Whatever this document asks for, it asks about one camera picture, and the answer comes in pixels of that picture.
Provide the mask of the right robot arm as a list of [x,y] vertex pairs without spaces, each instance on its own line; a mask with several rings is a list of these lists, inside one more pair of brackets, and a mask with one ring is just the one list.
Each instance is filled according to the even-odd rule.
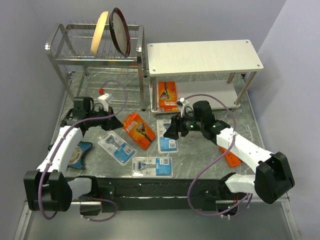
[[180,98],[177,105],[181,111],[171,118],[164,137],[178,140],[189,132],[201,132],[205,139],[234,154],[253,171],[249,175],[229,176],[218,188],[222,198],[230,199],[236,193],[256,194],[265,203],[272,204],[295,186],[289,161],[282,152],[265,150],[216,119],[208,101],[194,103],[193,115],[185,112],[190,104],[184,98]]

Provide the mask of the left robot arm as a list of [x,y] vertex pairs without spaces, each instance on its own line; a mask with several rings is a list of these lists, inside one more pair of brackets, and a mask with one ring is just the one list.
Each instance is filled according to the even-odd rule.
[[65,172],[72,154],[89,128],[101,127],[105,131],[123,127],[110,106],[111,94],[98,97],[101,107],[95,110],[91,97],[76,97],[60,123],[58,137],[43,162],[34,171],[28,171],[24,188],[28,207],[32,211],[65,212],[73,200],[83,196],[95,200],[100,193],[93,176],[77,177],[67,181]]

